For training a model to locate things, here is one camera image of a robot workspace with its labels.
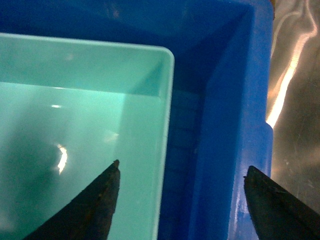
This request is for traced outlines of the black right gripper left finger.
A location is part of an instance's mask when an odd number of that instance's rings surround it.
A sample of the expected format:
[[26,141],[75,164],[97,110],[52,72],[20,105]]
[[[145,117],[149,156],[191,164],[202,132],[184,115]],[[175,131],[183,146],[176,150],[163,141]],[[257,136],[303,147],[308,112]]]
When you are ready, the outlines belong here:
[[25,240],[106,240],[120,190],[117,159]]

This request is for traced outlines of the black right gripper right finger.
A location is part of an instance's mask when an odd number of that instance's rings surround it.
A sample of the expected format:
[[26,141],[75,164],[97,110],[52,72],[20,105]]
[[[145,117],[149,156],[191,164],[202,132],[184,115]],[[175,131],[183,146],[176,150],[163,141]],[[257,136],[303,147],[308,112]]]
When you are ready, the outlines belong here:
[[253,165],[244,177],[244,192],[260,240],[320,238],[320,215]]

